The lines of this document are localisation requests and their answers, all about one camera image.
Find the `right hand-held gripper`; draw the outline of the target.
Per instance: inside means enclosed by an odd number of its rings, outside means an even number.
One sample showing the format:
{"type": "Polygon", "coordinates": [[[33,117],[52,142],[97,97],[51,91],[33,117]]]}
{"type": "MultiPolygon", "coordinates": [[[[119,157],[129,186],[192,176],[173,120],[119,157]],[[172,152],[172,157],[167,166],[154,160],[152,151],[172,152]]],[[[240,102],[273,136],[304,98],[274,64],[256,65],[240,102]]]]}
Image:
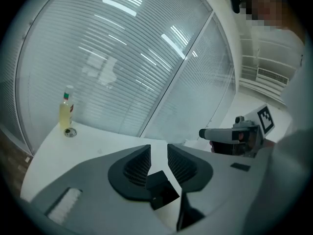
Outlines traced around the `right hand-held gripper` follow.
{"type": "Polygon", "coordinates": [[[199,137],[209,141],[234,141],[231,154],[254,158],[265,147],[275,146],[266,136],[275,128],[268,105],[264,104],[235,119],[232,129],[201,129],[199,137]]]}

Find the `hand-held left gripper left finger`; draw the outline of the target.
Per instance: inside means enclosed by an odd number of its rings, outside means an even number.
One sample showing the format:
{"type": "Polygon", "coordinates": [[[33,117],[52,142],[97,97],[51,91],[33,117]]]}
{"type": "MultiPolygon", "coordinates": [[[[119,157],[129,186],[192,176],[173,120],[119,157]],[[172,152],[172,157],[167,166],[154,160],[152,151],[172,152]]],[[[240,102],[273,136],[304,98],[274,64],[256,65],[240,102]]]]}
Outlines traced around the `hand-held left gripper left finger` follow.
{"type": "Polygon", "coordinates": [[[173,232],[178,204],[156,211],[156,173],[178,189],[164,155],[148,144],[68,164],[31,163],[20,193],[31,219],[45,232],[173,232]]]}

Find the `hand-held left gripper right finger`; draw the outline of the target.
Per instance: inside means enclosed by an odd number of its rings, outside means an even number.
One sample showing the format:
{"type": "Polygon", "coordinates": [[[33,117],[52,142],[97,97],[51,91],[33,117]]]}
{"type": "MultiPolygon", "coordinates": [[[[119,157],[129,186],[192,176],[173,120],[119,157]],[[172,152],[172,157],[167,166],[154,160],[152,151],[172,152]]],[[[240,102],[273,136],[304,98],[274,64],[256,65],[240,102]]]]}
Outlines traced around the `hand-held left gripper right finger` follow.
{"type": "Polygon", "coordinates": [[[259,232],[255,207],[269,160],[169,144],[168,166],[181,187],[178,232],[259,232]]]}

